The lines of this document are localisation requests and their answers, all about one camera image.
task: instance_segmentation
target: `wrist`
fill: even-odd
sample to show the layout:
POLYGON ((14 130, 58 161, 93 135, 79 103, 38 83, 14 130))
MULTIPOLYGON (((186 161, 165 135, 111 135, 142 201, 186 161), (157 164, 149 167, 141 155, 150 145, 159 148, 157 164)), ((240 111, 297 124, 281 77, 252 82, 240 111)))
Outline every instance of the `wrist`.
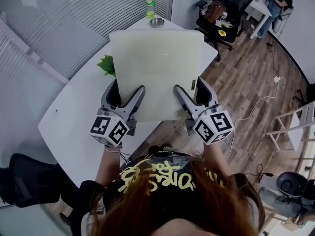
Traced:
POLYGON ((111 152, 111 153, 120 153, 122 151, 122 147, 104 146, 104 151, 111 152))
POLYGON ((220 142, 216 142, 214 144, 204 145, 204 151, 221 151, 220 142))

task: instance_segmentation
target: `jeans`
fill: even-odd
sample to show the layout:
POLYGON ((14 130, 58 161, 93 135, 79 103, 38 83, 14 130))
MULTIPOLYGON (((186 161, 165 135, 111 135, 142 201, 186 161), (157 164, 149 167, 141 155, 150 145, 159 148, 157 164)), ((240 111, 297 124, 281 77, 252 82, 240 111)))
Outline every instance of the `jeans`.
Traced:
POLYGON ((296 217, 302 211, 301 206, 292 200, 287 201, 283 195, 277 195, 273 191, 261 188, 259 191, 263 202, 275 209, 278 214, 289 218, 296 217))
POLYGON ((267 19, 267 21, 263 24, 260 30, 257 32, 258 37, 264 37, 271 26, 272 22, 280 16, 281 8, 276 4, 275 1, 271 0, 267 6, 269 9, 271 16, 267 19))

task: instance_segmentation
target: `office chair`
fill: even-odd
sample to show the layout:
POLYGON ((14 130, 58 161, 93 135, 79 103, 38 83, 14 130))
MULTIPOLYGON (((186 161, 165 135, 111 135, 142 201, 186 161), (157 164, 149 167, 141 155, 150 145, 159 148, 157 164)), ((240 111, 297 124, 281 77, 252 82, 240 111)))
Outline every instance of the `office chair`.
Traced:
POLYGON ((306 100, 304 99, 304 96, 300 89, 298 89, 296 92, 300 94, 300 98, 297 96, 294 96, 292 99, 293 100, 297 99, 300 102, 301 106, 305 106, 306 104, 312 101, 315 101, 315 84, 310 84, 307 86, 306 100))
POLYGON ((233 27, 226 28, 222 26, 222 28, 216 26, 215 22, 210 23, 208 20, 204 19, 202 15, 202 11, 204 10, 205 5, 207 2, 205 0, 199 1, 196 6, 199 7, 199 18, 197 20, 198 28, 195 28, 195 30, 198 30, 202 32, 207 39, 205 42, 212 42, 215 49, 218 51, 217 61, 219 62, 221 60, 220 52, 218 49, 218 42, 227 46, 229 50, 231 51, 233 47, 228 44, 233 43, 236 39, 236 37, 240 36, 243 32, 243 26, 242 26, 242 14, 244 10, 247 8, 247 6, 253 1, 253 0, 218 0, 226 4, 226 12, 227 12, 227 19, 226 21, 229 21, 233 27), (226 36, 220 36, 219 30, 223 30, 226 33, 226 36))
MULTIPOLYGON (((11 156, 8 168, 0 168, 0 197, 17 207, 55 203, 61 195, 73 208, 77 192, 78 187, 59 164, 42 163, 16 153, 11 156)), ((70 216, 62 214, 61 219, 69 224, 70 216)))

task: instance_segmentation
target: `black speaker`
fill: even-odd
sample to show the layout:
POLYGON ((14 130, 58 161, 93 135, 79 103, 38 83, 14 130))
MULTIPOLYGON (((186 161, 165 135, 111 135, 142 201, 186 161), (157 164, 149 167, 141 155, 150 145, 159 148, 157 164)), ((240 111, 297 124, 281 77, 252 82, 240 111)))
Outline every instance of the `black speaker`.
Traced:
POLYGON ((298 198, 303 193, 308 180, 296 172, 284 172, 277 178, 277 188, 283 194, 298 198))

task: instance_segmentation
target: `white desk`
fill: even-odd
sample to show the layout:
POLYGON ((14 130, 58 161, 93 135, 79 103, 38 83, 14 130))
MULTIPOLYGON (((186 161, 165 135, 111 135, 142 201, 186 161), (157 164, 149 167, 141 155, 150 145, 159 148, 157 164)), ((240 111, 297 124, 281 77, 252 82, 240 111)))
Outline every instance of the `white desk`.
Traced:
MULTIPOLYGON (((152 29, 147 18, 129 27, 147 28, 152 29)), ((162 29, 182 28, 165 20, 162 29)), ((70 80, 38 125, 48 148, 77 186, 80 186, 82 181, 95 179, 103 154, 103 145, 88 135, 88 131, 100 107, 102 95, 114 80, 111 75, 104 76, 104 71, 96 65, 105 54, 111 54, 110 43, 95 54, 70 80)), ((218 52, 210 45, 203 44, 200 74, 217 54, 218 52)), ((159 123, 159 121, 138 123, 135 136, 123 138, 123 152, 132 154, 159 123)))
MULTIPOLYGON (((256 2, 255 0, 253 0, 250 5, 250 7, 258 10, 259 12, 261 12, 264 17, 262 18, 262 20, 259 22, 259 24, 257 25, 257 27, 255 28, 254 32, 251 34, 250 39, 253 39, 257 32, 260 30, 260 28, 262 27, 262 25, 267 21, 268 17, 271 16, 270 11, 268 10, 267 6, 265 5, 263 0, 259 0, 258 2, 256 2)), ((248 21, 251 18, 251 13, 248 14, 246 20, 248 21)))

